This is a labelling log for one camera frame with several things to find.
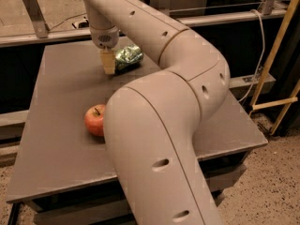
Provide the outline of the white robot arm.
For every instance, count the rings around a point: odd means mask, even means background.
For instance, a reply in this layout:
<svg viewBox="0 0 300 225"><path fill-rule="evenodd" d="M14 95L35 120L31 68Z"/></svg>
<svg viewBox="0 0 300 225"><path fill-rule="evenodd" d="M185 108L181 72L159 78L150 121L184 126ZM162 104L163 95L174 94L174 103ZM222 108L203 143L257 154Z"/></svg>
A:
<svg viewBox="0 0 300 225"><path fill-rule="evenodd" d="M104 65L124 33L160 67L118 89L104 113L105 142L138 225L223 225L193 135L227 96L226 59L139 0L83 1Z"/></svg>

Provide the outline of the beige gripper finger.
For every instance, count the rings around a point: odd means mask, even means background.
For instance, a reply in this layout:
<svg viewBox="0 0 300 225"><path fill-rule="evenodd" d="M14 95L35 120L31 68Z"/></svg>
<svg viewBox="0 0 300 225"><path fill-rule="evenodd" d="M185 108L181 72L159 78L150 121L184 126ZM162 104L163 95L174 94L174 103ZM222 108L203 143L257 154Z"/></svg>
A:
<svg viewBox="0 0 300 225"><path fill-rule="evenodd" d="M115 73L115 55L114 51L111 49L101 49L100 50L100 59L104 72L107 75L113 75Z"/></svg>

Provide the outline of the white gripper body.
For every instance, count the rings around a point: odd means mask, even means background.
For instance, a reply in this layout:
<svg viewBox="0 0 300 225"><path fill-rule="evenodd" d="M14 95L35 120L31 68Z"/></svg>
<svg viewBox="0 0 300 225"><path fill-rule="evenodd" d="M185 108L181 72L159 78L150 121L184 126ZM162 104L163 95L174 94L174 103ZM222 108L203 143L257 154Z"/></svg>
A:
<svg viewBox="0 0 300 225"><path fill-rule="evenodd" d="M92 41L100 49L112 49L118 43L119 30L115 26L104 30L91 27L90 32Z"/></svg>

